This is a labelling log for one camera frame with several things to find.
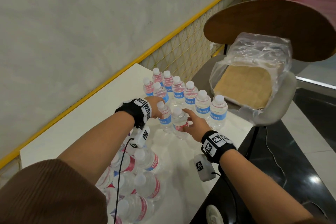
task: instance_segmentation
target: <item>clear plastic wrap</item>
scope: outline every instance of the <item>clear plastic wrap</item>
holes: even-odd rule
[[[222,78],[227,67],[231,66],[249,66],[261,67],[268,71],[271,76],[272,92],[268,104],[277,93],[286,73],[292,65],[292,47],[290,40],[277,36],[258,35],[250,33],[241,33],[237,36],[235,42],[231,45],[226,57],[215,64],[210,75],[210,86],[213,94],[214,88]],[[256,116],[264,109],[253,109],[244,106],[234,99],[224,96],[229,101],[242,106],[240,113],[243,118],[256,124]]]

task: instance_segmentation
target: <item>black cable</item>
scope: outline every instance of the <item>black cable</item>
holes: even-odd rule
[[[116,220],[117,220],[117,208],[118,208],[118,201],[119,201],[119,182],[120,182],[120,173],[121,173],[121,164],[123,163],[123,160],[124,160],[124,155],[125,155],[125,152],[126,152],[126,147],[129,143],[129,141],[131,140],[134,140],[134,138],[130,138],[126,145],[125,145],[125,150],[123,152],[123,156],[121,157],[121,161],[120,161],[120,167],[119,167],[119,175],[118,175],[118,187],[117,187],[117,201],[115,203],[115,215],[114,215],[114,222],[113,224],[116,224]]]
[[[230,187],[228,181],[227,181],[222,175],[220,175],[220,174],[218,174],[218,173],[216,173],[216,172],[212,172],[211,174],[216,174],[216,175],[218,175],[219,177],[221,177],[221,178],[225,181],[225,183],[227,184],[227,186],[229,187],[229,190],[230,190],[230,192],[231,192],[231,195],[232,195],[232,197],[233,197],[233,201],[234,201],[234,208],[235,208],[235,210],[236,210],[236,221],[233,222],[233,224],[238,223],[238,207],[237,207],[237,201],[236,201],[236,197],[235,197],[235,195],[234,195],[234,193],[233,193],[233,191],[232,191],[232,189],[231,189],[231,187]]]

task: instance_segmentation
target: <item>yellow metal frame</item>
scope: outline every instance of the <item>yellow metal frame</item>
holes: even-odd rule
[[[56,122],[61,120],[63,117],[65,117],[67,114],[69,114],[71,111],[73,111],[75,108],[77,108],[79,105],[81,105],[84,101],[89,99],[91,96],[96,94],[99,90],[104,88],[107,84],[112,82],[115,78],[117,78],[119,75],[121,75],[123,72],[125,72],[127,69],[129,69],[131,66],[133,66],[136,63],[140,63],[142,60],[144,60],[146,57],[151,55],[154,51],[156,51],[158,48],[160,48],[162,45],[164,45],[167,41],[169,41],[171,38],[173,38],[175,35],[177,35],[179,32],[181,32],[183,29],[185,29],[188,25],[190,25],[192,22],[194,22],[197,18],[199,18],[202,14],[204,14],[206,11],[211,9],[214,5],[216,5],[221,0],[215,0],[211,4],[209,4],[207,7],[205,7],[203,10],[195,14],[192,18],[190,18],[187,22],[179,26],[177,29],[175,29],[173,32],[171,32],[169,35],[158,41],[156,44],[154,44],[152,47],[150,47],[147,51],[145,51],[141,56],[139,56],[137,59],[133,60],[131,63],[129,63],[127,66],[122,68],[120,71],[118,71],[116,74],[114,74],[111,78],[109,78],[107,81],[103,82],[101,85],[96,87],[94,90],[92,90],[90,93],[88,93],[86,96],[82,97],[80,100],[78,100],[76,103],[74,103],[72,106],[70,106],[68,109],[66,109],[64,112],[59,114],[57,117],[55,117],[52,121],[48,122],[40,131],[33,134],[27,141],[20,144],[15,150],[13,150],[10,154],[6,155],[6,157],[2,158],[0,160],[0,169],[3,168],[5,165],[7,165],[9,162],[11,162],[13,159],[15,159],[20,154],[20,150],[25,147],[27,144],[29,144],[31,141],[33,141],[36,137],[40,136],[43,132],[45,132],[47,129],[49,129],[51,126],[53,126]],[[216,53],[214,53],[213,56],[216,56],[221,50],[223,46],[220,47]]]

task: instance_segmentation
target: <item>forearm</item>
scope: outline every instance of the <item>forearm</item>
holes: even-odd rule
[[[284,224],[312,215],[271,177],[236,150],[225,152],[220,166],[257,223]]]
[[[131,115],[117,112],[82,135],[58,158],[95,184],[133,126]]]

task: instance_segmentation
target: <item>hand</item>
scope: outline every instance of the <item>hand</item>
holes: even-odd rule
[[[189,114],[189,121],[192,121],[192,125],[183,127],[183,131],[189,133],[196,141],[201,142],[204,134],[211,130],[205,119],[198,117],[190,109],[183,109],[184,112]]]
[[[157,103],[159,103],[160,101],[163,101],[163,103],[165,103],[165,101],[163,100],[163,98],[160,97],[155,97],[155,96],[149,96],[149,97],[145,97],[145,100],[147,100],[152,108],[152,116],[151,118],[160,118],[163,119],[163,114],[158,110],[157,107]]]

